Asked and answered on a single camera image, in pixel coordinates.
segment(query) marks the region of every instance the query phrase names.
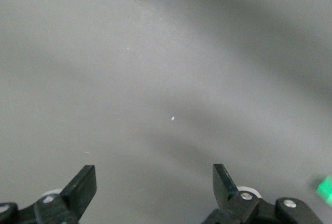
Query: gray surface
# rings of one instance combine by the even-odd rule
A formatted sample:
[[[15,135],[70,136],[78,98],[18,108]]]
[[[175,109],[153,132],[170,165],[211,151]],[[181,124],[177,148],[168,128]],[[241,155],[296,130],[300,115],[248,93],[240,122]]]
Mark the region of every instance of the gray surface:
[[[332,174],[331,0],[0,6],[1,201],[25,207],[95,164],[82,224],[200,223],[224,163],[330,223],[311,185]]]

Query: screw head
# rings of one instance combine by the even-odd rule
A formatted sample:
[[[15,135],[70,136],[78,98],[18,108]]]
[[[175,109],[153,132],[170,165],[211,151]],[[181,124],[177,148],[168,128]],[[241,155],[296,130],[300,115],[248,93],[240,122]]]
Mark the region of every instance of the screw head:
[[[5,205],[5,206],[0,207],[0,214],[7,211],[7,210],[9,210],[9,205]]]
[[[247,192],[242,193],[241,197],[242,197],[242,199],[247,200],[247,201],[250,201],[253,198],[253,196]]]
[[[285,201],[284,201],[284,205],[285,205],[286,207],[291,207],[291,208],[295,208],[295,207],[296,207],[296,203],[293,202],[292,200],[285,200]]]
[[[54,197],[51,196],[51,195],[48,195],[47,197],[45,197],[45,198],[43,199],[43,203],[47,204],[47,203],[52,202],[53,200],[54,200]]]

